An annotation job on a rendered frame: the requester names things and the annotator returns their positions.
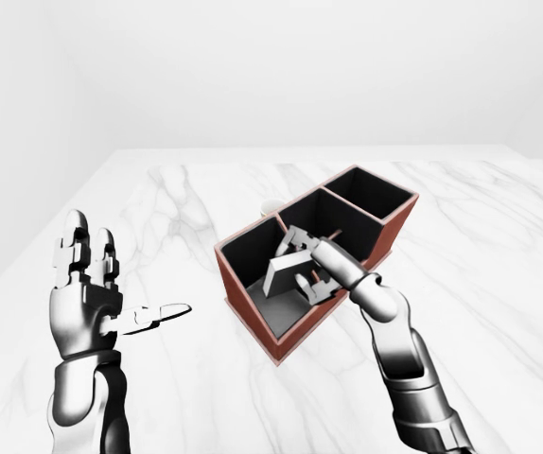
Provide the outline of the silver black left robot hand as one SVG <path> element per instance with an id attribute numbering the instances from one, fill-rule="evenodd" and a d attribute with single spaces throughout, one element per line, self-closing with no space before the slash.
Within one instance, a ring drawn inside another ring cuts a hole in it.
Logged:
<path id="1" fill-rule="evenodd" d="M 133 335 L 190 312 L 188 304 L 123 306 L 114 237 L 100 229 L 91 239 L 79 210 L 68 213 L 55 245 L 56 281 L 49 300 L 50 328 L 61 357 L 112 349 L 119 335 Z"/>

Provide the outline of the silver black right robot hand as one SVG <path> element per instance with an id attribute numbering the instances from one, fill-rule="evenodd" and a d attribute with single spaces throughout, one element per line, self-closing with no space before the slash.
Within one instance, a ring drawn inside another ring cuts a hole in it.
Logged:
<path id="1" fill-rule="evenodd" d="M 341 288 L 350 293 L 353 302 L 358 300 L 358 284 L 369 274 L 358 260 L 334 241 L 312 236 L 294 225 L 289 227 L 274 257 L 302 250 L 310 251 L 313 269 L 307 275 L 296 274 L 297 288 L 292 290 L 299 291 L 311 306 L 334 297 Z"/>

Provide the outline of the grey white book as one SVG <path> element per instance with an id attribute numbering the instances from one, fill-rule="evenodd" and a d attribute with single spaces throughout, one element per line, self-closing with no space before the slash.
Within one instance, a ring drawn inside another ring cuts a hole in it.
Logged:
<path id="1" fill-rule="evenodd" d="M 297 288 L 295 275 L 307 275 L 312 269 L 313 260 L 310 251 L 307 250 L 271 259 L 262 287 L 265 297 L 275 297 Z"/>

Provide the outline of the red-brown desk caddy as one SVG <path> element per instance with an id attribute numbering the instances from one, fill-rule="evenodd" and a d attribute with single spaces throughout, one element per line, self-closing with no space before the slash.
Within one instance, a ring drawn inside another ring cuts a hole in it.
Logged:
<path id="1" fill-rule="evenodd" d="M 372 271 L 390 254 L 418 198 L 351 166 L 216 245 L 226 301 L 274 364 L 346 296 L 310 255 L 319 239 Z"/>

